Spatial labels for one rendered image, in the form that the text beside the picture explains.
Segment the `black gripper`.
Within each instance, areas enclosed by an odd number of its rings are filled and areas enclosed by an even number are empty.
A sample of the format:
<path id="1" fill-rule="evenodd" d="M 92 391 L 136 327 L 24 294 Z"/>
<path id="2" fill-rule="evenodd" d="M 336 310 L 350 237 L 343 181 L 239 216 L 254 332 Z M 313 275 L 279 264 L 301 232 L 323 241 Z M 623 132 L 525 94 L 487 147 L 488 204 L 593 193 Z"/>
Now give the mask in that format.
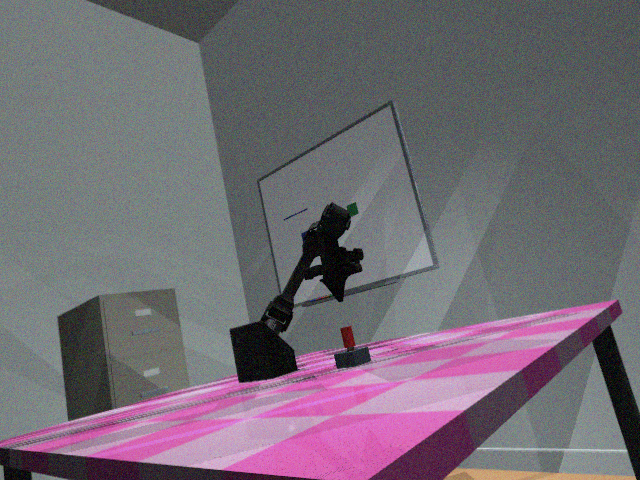
<path id="1" fill-rule="evenodd" d="M 328 244 L 319 247 L 319 252 L 316 253 L 320 256 L 322 265 L 316 265 L 305 269 L 305 280 L 311 280 L 316 276 L 323 275 L 323 279 L 320 282 L 330 290 L 333 296 L 338 302 L 343 302 L 345 282 L 348 276 L 362 272 L 362 266 L 360 263 L 350 263 L 346 265 L 346 262 L 339 262 L 337 264 L 331 263 L 331 254 L 333 247 L 337 247 L 337 250 L 342 250 L 338 243 Z"/>

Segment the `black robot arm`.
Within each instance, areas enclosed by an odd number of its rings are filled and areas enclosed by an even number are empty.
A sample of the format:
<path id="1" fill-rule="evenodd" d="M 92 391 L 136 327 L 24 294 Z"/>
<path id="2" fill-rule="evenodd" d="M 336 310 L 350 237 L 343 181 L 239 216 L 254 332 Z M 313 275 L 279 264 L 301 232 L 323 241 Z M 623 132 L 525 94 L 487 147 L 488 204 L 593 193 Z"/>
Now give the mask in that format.
<path id="1" fill-rule="evenodd" d="M 319 252 L 319 247 L 338 243 L 338 239 L 350 227 L 351 217 L 349 215 L 349 211 L 332 202 L 325 207 L 321 219 L 311 224 L 303 238 L 305 240 L 302 245 L 303 254 L 285 289 L 273 301 L 270 301 L 260 320 L 277 335 L 280 332 L 286 332 L 293 318 L 294 296 L 304 279 L 305 269 L 309 268 L 313 259 L 317 257 L 316 253 Z M 314 230 L 315 228 L 317 228 L 316 231 Z M 360 248 L 347 251 L 345 247 L 342 247 L 342 250 L 337 250 L 337 247 L 334 246 L 331 254 L 331 263 L 337 264 L 337 261 L 339 261 L 350 265 L 352 262 L 360 263 L 363 257 L 364 254 Z M 266 315 L 267 311 L 268 316 Z M 285 324 L 283 324 L 284 322 Z"/>

